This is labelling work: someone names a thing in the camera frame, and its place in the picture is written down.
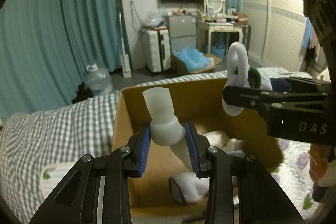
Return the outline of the operator hand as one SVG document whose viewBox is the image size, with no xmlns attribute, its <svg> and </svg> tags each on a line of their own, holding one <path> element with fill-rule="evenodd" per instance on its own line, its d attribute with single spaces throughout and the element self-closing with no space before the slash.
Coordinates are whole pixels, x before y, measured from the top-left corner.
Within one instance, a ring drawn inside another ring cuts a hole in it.
<svg viewBox="0 0 336 224">
<path fill-rule="evenodd" d="M 335 146 L 310 145 L 309 175 L 320 187 L 335 186 Z"/>
</svg>

